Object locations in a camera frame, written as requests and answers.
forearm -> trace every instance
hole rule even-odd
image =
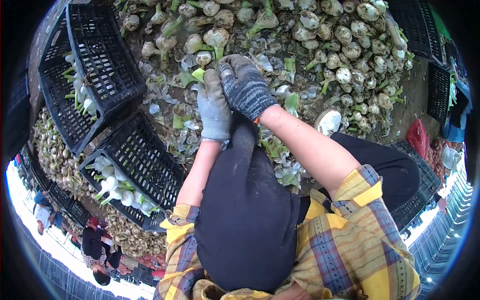
[[[200,206],[202,191],[207,183],[208,174],[220,154],[220,148],[221,142],[201,142],[192,169],[180,189],[177,204]]]
[[[360,163],[344,147],[280,106],[270,106],[260,123],[275,134],[313,178],[334,196],[342,181]]]

blue knit glove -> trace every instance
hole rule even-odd
[[[219,61],[218,71],[228,104],[255,121],[268,107],[278,104],[270,95],[262,74],[239,54],[225,56]]]
[[[231,112],[223,95],[220,78],[214,69],[204,74],[205,85],[198,83],[197,104],[202,118],[202,138],[214,141],[230,139]]]

person in white shirt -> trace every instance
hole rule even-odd
[[[37,230],[40,235],[43,235],[45,228],[49,228],[53,224],[59,228],[61,227],[61,214],[53,211],[50,203],[45,199],[46,193],[47,192],[38,192],[34,198],[35,206],[33,212],[38,223]]]

plaid shirt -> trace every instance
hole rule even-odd
[[[325,196],[312,192],[312,204],[298,227],[298,264],[275,294],[297,282],[313,299],[416,298],[419,276],[381,198],[381,180],[370,165],[350,173],[331,204],[334,214],[320,204]],[[222,300],[272,297],[247,288],[225,293],[209,279],[196,254],[199,209],[177,205],[162,223],[167,229],[167,270],[154,300],[207,300],[211,293]]]

person in black jacket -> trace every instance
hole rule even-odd
[[[107,273],[107,262],[116,269],[120,265],[121,247],[115,245],[109,238],[104,237],[103,229],[87,227],[82,233],[82,257],[84,263],[93,271],[95,280],[102,286],[110,283]]]

